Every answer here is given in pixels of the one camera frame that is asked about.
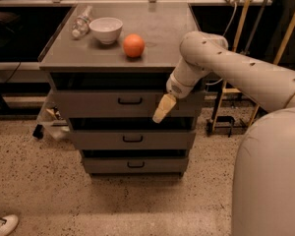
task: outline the orange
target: orange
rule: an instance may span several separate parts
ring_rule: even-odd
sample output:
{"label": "orange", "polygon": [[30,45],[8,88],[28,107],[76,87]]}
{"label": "orange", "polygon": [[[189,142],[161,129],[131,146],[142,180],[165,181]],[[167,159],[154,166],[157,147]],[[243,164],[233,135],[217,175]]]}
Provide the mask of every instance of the orange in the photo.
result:
{"label": "orange", "polygon": [[123,48],[128,57],[137,58],[145,50],[145,41],[137,34],[129,34],[123,42]]}

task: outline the food item in hand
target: food item in hand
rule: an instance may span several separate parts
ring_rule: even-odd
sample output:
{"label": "food item in hand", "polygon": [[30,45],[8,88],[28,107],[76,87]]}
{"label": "food item in hand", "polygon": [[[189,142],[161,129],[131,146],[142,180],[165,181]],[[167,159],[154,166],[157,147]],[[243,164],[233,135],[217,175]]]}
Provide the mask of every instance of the food item in hand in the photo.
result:
{"label": "food item in hand", "polygon": [[145,50],[145,41],[137,34],[129,34],[123,42],[123,48],[128,57],[137,58]]}

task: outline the plastic bottle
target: plastic bottle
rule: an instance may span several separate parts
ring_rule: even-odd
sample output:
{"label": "plastic bottle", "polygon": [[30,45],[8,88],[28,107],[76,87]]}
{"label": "plastic bottle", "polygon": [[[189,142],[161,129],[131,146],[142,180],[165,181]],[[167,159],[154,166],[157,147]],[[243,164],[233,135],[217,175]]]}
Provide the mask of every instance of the plastic bottle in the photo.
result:
{"label": "plastic bottle", "polygon": [[92,6],[87,6],[86,9],[75,19],[72,26],[73,38],[80,39],[89,32],[91,9]]}

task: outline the terrazzo floor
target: terrazzo floor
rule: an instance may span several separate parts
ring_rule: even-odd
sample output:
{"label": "terrazzo floor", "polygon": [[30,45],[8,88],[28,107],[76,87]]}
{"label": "terrazzo floor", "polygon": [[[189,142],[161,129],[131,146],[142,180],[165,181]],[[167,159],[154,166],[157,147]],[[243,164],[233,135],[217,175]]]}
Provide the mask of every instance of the terrazzo floor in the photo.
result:
{"label": "terrazzo floor", "polygon": [[[252,107],[221,109],[249,120]],[[0,120],[0,216],[12,236],[230,235],[234,162],[243,132],[207,136],[204,108],[184,176],[85,173],[68,141],[32,136],[33,120]]]}

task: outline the cabinet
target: cabinet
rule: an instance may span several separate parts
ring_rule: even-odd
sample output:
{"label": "cabinet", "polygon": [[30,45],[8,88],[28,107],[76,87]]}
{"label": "cabinet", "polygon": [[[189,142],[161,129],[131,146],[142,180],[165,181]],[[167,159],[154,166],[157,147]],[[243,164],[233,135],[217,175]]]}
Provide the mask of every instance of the cabinet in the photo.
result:
{"label": "cabinet", "polygon": [[[120,39],[109,46],[91,35],[74,41],[70,18],[40,63],[86,173],[183,174],[187,169],[205,97],[202,83],[160,124],[151,117],[178,63],[180,40],[196,25],[186,4],[150,6],[94,5],[94,16],[123,21]],[[134,25],[136,16],[141,28]],[[130,32],[146,41],[141,58],[123,53],[122,38]]]}

